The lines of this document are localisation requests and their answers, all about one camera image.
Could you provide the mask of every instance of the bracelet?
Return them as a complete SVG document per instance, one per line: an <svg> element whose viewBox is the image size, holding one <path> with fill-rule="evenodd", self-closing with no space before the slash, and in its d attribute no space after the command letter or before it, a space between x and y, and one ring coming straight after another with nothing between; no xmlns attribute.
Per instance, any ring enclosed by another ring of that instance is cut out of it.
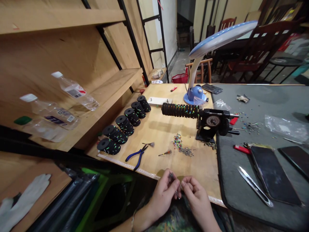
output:
<svg viewBox="0 0 309 232"><path fill-rule="evenodd" d="M134 215L136 213L136 210L133 213L132 221L131 221L131 232L134 232Z"/></svg>

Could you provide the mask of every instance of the blue-handled pliers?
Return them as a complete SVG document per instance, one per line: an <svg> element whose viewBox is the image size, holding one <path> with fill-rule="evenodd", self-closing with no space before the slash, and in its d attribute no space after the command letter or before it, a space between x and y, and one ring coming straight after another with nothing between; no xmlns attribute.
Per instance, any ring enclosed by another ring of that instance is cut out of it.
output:
<svg viewBox="0 0 309 232"><path fill-rule="evenodd" d="M139 150L138 152L135 152L131 155L129 155L127 158L126 158L126 162L134 155L137 155L140 153L139 155L139 159L138 159L138 163L137 165L135 166L135 168L133 169L133 171L136 171L136 169L138 169L139 165L141 164L141 160L142 160L142 155L144 154L144 151L148 148L147 144L141 149Z"/></svg>

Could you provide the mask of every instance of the black spool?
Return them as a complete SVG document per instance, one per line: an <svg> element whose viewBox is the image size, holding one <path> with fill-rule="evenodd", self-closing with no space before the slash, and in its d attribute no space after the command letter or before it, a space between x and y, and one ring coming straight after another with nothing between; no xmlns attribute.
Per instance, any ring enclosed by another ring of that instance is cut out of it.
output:
<svg viewBox="0 0 309 232"><path fill-rule="evenodd" d="M150 107L150 105L148 104L148 102L147 102L145 96L143 96L143 95L142 95L142 96L139 96L139 97L137 98L137 101L142 105L142 108L144 109L144 111L145 111L146 113L148 113L148 112L151 111L151 107Z"/></svg>
<svg viewBox="0 0 309 232"><path fill-rule="evenodd" d="M200 107L197 105L180 105L163 103L162 114L175 117L198 118Z"/></svg>
<svg viewBox="0 0 309 232"><path fill-rule="evenodd" d="M133 135L134 128L126 116L121 115L118 118L116 118L116 123L125 135L127 136Z"/></svg>
<svg viewBox="0 0 309 232"><path fill-rule="evenodd" d="M131 107L134 109L134 111L137 114L138 118L142 119L142 118L146 117L146 113L145 113L142 105L138 101L133 102L131 104Z"/></svg>
<svg viewBox="0 0 309 232"><path fill-rule="evenodd" d="M125 144L128 141L128 137L122 133L120 129L114 125L109 125L104 128L102 134L112 139L117 144Z"/></svg>
<svg viewBox="0 0 309 232"><path fill-rule="evenodd" d="M139 126L141 124L141 121L138 119L138 116L133 108L126 109L125 116L127 116L128 120L133 126Z"/></svg>
<svg viewBox="0 0 309 232"><path fill-rule="evenodd" d="M120 145L116 144L111 139L102 139L98 145L97 149L100 151L104 151L110 155L115 155L120 151Z"/></svg>

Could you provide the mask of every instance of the smartphone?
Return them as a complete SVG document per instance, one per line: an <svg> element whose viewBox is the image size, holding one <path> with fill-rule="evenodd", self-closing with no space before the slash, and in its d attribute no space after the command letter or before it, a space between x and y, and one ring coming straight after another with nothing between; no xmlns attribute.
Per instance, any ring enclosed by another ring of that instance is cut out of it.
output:
<svg viewBox="0 0 309 232"><path fill-rule="evenodd" d="M218 94L223 90L217 86L213 86L210 84L204 84L201 86L201 88L207 90L208 92L214 93L214 94Z"/></svg>
<svg viewBox="0 0 309 232"><path fill-rule="evenodd" d="M298 146L279 148L278 151L309 181L309 154Z"/></svg>
<svg viewBox="0 0 309 232"><path fill-rule="evenodd" d="M296 191L280 165L273 150L252 146L251 153L255 168L267 194L274 200L301 206Z"/></svg>

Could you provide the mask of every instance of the person's hand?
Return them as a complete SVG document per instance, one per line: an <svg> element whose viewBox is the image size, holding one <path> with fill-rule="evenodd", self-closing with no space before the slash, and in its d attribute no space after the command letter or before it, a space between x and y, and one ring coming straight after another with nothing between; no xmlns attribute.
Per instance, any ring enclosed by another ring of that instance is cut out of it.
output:
<svg viewBox="0 0 309 232"><path fill-rule="evenodd" d="M155 187L154 194L147 204L154 221L162 217L171 205L172 198L181 198L180 181L172 170L166 169Z"/></svg>
<svg viewBox="0 0 309 232"><path fill-rule="evenodd" d="M208 194L200 183L193 176L187 176L181 181L181 186L203 231L221 231L212 213Z"/></svg>

